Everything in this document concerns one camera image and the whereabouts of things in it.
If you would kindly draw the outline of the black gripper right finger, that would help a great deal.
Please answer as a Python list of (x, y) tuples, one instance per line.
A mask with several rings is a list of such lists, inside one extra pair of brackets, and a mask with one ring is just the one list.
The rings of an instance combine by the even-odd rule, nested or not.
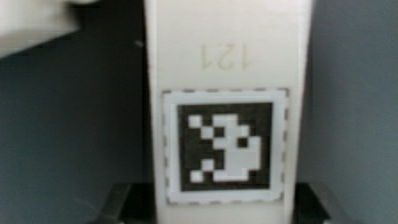
[(350, 224), (338, 199), (320, 183), (299, 184), (299, 224)]

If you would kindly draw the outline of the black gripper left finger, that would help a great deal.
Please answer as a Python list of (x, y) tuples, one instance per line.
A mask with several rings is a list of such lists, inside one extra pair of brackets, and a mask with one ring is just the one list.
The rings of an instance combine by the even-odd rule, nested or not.
[(118, 183), (112, 186), (98, 217), (100, 224), (121, 224), (130, 190), (132, 185), (128, 183)]

